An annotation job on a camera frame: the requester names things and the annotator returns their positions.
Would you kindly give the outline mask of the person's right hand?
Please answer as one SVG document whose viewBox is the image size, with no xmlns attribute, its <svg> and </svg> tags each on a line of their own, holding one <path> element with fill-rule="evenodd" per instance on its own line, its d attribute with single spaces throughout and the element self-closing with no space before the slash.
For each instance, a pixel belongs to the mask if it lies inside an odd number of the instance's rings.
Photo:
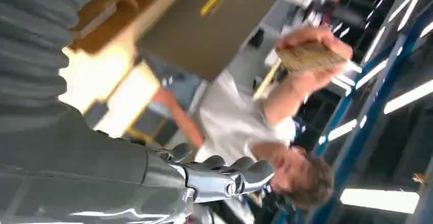
<svg viewBox="0 0 433 224">
<path fill-rule="evenodd" d="M 282 51 L 308 42 L 318 42 L 322 44 L 331 51 L 339 54 L 345 59 L 345 62 L 335 64 L 328 68 L 296 72 L 291 75 L 289 77 L 289 83 L 302 95 L 311 94 L 328 85 L 333 78 L 345 70 L 348 61 L 353 56 L 352 47 L 336 37 L 329 28 L 314 28 L 310 26 L 296 29 L 285 35 L 277 42 L 276 50 Z"/>
</svg>

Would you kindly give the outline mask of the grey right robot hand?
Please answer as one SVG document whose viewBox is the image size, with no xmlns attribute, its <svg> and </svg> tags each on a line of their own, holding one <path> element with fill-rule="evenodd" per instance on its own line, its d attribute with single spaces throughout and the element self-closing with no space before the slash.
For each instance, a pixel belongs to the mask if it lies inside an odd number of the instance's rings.
<svg viewBox="0 0 433 224">
<path fill-rule="evenodd" d="M 267 161 L 154 150 L 90 129 L 71 106 L 1 106 L 1 223 L 183 223 L 196 203 L 261 188 Z"/>
</svg>

